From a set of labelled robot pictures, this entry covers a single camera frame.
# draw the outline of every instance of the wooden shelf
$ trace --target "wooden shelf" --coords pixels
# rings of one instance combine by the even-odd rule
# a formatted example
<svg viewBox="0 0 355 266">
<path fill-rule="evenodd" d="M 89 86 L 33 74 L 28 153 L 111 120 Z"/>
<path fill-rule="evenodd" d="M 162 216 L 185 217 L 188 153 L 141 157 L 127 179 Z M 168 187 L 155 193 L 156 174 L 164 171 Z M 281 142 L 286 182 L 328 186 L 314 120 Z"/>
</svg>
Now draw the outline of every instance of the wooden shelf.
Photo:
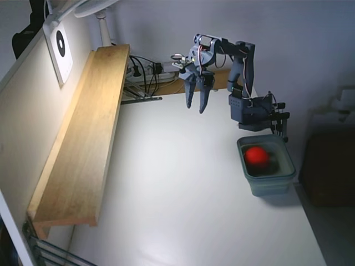
<svg viewBox="0 0 355 266">
<path fill-rule="evenodd" d="M 51 226 L 97 226 L 128 56 L 128 45 L 89 55 L 27 209 L 41 239 Z"/>
</svg>

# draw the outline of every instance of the white wall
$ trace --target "white wall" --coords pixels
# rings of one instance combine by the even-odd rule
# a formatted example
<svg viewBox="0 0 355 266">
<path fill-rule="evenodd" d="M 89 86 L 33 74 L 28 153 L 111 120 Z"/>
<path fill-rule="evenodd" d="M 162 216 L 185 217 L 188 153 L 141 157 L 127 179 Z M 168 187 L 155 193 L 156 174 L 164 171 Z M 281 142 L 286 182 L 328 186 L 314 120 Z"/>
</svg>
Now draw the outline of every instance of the white wall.
<svg viewBox="0 0 355 266">
<path fill-rule="evenodd" d="M 5 200 L 5 204 L 0 201 L 0 215 L 8 216 L 5 222 L 12 221 L 6 227 L 13 241 L 18 240 L 29 201 L 91 50 L 85 19 L 69 15 L 63 23 L 73 57 L 64 86 L 59 87 L 42 31 L 0 82 L 0 190 Z M 11 217 L 3 212 L 7 208 Z M 72 230 L 54 227 L 49 240 L 66 249 Z"/>
<path fill-rule="evenodd" d="M 255 43 L 255 88 L 287 103 L 288 148 L 299 167 L 308 110 L 355 84 L 354 14 L 353 1 L 122 0 L 108 21 L 132 53 L 161 61 L 187 54 L 196 33 Z M 97 22 L 89 23 L 98 46 Z"/>
<path fill-rule="evenodd" d="M 16 61 L 12 37 L 29 25 L 31 12 L 29 0 L 0 1 L 0 80 Z"/>
</svg>

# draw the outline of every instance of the gray container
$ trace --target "gray container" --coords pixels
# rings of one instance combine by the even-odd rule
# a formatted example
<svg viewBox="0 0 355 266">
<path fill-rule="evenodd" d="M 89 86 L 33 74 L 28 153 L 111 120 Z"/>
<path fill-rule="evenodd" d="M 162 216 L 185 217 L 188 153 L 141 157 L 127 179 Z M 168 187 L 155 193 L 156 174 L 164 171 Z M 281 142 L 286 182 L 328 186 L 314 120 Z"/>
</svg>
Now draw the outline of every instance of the gray container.
<svg viewBox="0 0 355 266">
<path fill-rule="evenodd" d="M 296 170 L 281 137 L 277 135 L 242 137 L 237 145 L 244 175 L 254 196 L 283 194 L 288 191 Z M 261 147 L 268 152 L 270 156 L 268 170 L 256 172 L 247 167 L 244 154 L 251 147 Z"/>
</svg>

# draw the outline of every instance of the red ball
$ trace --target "red ball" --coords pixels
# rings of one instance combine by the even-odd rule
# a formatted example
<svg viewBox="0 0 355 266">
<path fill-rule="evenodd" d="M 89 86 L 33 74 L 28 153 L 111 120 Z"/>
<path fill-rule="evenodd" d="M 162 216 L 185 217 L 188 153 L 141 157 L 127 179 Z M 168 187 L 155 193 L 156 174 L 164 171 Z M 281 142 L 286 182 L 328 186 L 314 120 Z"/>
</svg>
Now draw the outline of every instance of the red ball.
<svg viewBox="0 0 355 266">
<path fill-rule="evenodd" d="M 260 147 L 253 147 L 248 149 L 244 155 L 248 166 L 254 168 L 268 168 L 270 163 L 270 156 L 266 150 Z"/>
</svg>

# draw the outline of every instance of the white table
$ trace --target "white table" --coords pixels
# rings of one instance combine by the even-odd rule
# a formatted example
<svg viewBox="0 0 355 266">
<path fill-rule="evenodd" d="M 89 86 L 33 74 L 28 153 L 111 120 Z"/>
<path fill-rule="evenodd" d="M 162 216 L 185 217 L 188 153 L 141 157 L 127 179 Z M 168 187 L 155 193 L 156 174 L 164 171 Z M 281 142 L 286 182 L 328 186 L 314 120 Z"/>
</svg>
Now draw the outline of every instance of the white table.
<svg viewBox="0 0 355 266">
<path fill-rule="evenodd" d="M 228 92 L 121 107 L 98 227 L 70 251 L 100 266 L 326 265 L 294 188 L 254 197 Z"/>
</svg>

